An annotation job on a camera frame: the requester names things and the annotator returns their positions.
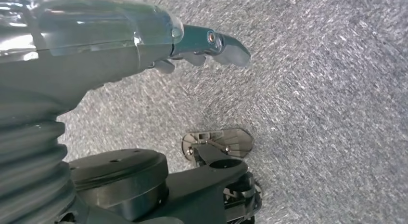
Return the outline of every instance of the gray carpet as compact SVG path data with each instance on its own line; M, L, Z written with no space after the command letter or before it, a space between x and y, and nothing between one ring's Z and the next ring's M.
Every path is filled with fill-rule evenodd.
M259 224L408 223L408 0L144 0L241 40L247 68L177 63L87 94L67 160L140 147L171 171L189 131L239 127Z

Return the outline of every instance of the clear plastic casing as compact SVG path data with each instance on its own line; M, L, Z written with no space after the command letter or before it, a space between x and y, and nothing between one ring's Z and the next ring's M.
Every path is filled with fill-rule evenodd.
M124 0L0 0L0 63L137 45L178 43L183 24Z

